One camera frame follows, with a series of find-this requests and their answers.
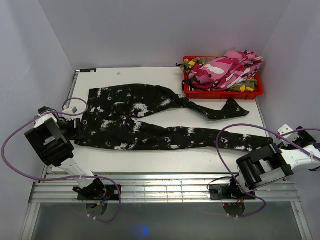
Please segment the black white splatter trousers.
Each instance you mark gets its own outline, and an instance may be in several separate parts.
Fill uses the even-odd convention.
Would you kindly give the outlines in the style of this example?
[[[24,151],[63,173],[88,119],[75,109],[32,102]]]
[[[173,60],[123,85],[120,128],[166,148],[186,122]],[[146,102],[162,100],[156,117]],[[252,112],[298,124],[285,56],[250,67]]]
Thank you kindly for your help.
[[[81,149],[99,152],[185,151],[220,147],[252,152],[273,143],[254,133],[237,133],[216,123],[242,120],[250,111],[235,100],[219,109],[201,106],[171,89],[150,84],[80,88],[87,110],[81,119]]]

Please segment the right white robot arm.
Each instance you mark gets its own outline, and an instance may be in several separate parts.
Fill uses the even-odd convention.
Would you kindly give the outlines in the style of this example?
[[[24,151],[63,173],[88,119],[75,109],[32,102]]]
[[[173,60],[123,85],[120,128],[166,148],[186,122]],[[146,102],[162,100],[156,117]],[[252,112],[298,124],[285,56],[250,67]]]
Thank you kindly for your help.
[[[258,188],[292,176],[295,169],[318,170],[320,161],[320,144],[301,126],[298,132],[284,124],[278,133],[307,151],[304,153],[297,147],[282,141],[280,144],[270,144],[251,152],[236,160],[239,170],[237,181],[231,179],[226,185],[226,194],[232,198],[244,198],[245,192],[254,194]]]

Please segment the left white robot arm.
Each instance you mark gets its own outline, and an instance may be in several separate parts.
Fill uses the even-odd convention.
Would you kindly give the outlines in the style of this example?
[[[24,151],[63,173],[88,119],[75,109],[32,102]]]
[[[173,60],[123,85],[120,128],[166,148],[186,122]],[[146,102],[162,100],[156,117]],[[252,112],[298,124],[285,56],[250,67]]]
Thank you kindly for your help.
[[[105,185],[91,170],[81,166],[73,154],[72,141],[84,138],[81,119],[70,116],[77,112],[77,108],[68,108],[65,112],[68,115],[59,116],[52,108],[40,108],[39,119],[24,135],[46,166],[59,168],[70,176],[79,176],[74,192],[89,200],[102,200],[107,194]]]

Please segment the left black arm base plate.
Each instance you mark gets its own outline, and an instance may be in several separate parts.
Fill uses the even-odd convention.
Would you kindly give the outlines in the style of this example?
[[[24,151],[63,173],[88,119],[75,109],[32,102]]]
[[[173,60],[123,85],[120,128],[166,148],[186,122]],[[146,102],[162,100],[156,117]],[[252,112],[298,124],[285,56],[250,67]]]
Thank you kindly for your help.
[[[104,198],[100,198],[100,199],[96,199],[96,198],[92,198],[92,197],[88,198],[88,197],[78,193],[76,199],[78,201],[102,201],[105,199],[107,199],[109,201],[118,201],[120,199],[121,191],[122,191],[121,184],[118,185],[118,189],[115,185],[106,184]]]

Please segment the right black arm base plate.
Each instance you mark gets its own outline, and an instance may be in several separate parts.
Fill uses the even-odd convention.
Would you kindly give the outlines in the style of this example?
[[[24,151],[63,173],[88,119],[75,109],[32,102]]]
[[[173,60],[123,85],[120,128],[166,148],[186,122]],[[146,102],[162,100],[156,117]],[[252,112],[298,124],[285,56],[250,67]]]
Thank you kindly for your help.
[[[212,184],[209,186],[211,200],[253,200],[255,193],[250,192],[252,196],[243,193],[237,185],[231,184]]]

